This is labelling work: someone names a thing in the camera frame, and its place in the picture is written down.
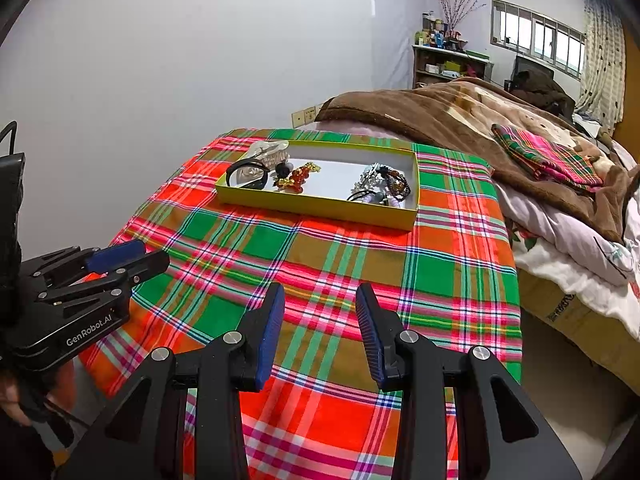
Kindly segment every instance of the window frame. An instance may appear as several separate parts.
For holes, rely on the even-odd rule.
[[[508,14],[512,14],[517,16],[518,23],[518,35],[516,36],[516,41],[513,42],[505,42],[501,41],[500,37],[494,36],[494,32],[496,31],[496,19],[498,19],[498,28],[502,25],[502,20],[500,16],[497,14],[500,12],[505,13],[504,20],[504,30],[505,30],[505,38],[506,35],[506,16]],[[529,47],[520,45],[520,17],[523,19],[529,20],[531,22],[531,35]],[[542,26],[542,53],[539,54],[536,52],[536,25],[540,24]],[[551,30],[551,57],[545,56],[545,39],[546,33],[548,30]],[[567,39],[567,59],[566,60],[558,60],[558,33],[566,36]],[[571,65],[569,65],[569,51],[571,49],[571,40],[578,42],[578,67],[577,70],[574,70]],[[535,10],[530,10],[525,7],[521,7],[518,5],[510,4],[508,2],[504,2],[502,0],[491,0],[491,31],[490,31],[490,43],[494,46],[499,46],[501,48],[506,48],[507,50],[511,50],[516,53],[518,56],[529,57],[530,59],[542,63],[549,68],[554,70],[559,70],[562,73],[565,73],[574,79],[580,81],[580,77],[582,76],[582,72],[584,71],[584,56],[586,54],[586,34],[580,32],[579,30],[575,30],[564,23],[558,22],[558,20],[554,20],[544,14],[540,14]]]

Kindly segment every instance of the electrical outlet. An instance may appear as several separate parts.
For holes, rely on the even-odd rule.
[[[305,110],[305,124],[312,123],[316,120],[316,107],[312,106]]]
[[[305,125],[305,111],[300,110],[291,114],[291,124],[294,128]]]

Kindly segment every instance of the window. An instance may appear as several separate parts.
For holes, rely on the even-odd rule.
[[[580,77],[585,35],[529,9],[492,0],[491,43]]]

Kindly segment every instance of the human hand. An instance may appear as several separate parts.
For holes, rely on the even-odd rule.
[[[73,361],[63,364],[56,372],[56,386],[47,395],[47,399],[66,411],[76,403],[74,375]],[[19,402],[20,391],[15,377],[10,372],[0,372],[0,407],[16,422],[30,426],[31,420],[21,410]]]

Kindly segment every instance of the yellow box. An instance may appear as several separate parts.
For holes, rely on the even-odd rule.
[[[411,150],[323,140],[290,140],[287,151],[295,167],[311,161],[322,168],[319,173],[311,173],[303,185],[305,191],[302,194],[278,191],[272,186],[273,172],[263,190],[228,186],[225,174],[216,182],[220,202],[360,222],[403,231],[411,231],[414,228],[420,177],[418,160]],[[351,188],[364,167],[375,162],[404,173],[411,187],[411,194],[401,203],[401,208],[347,202]]]

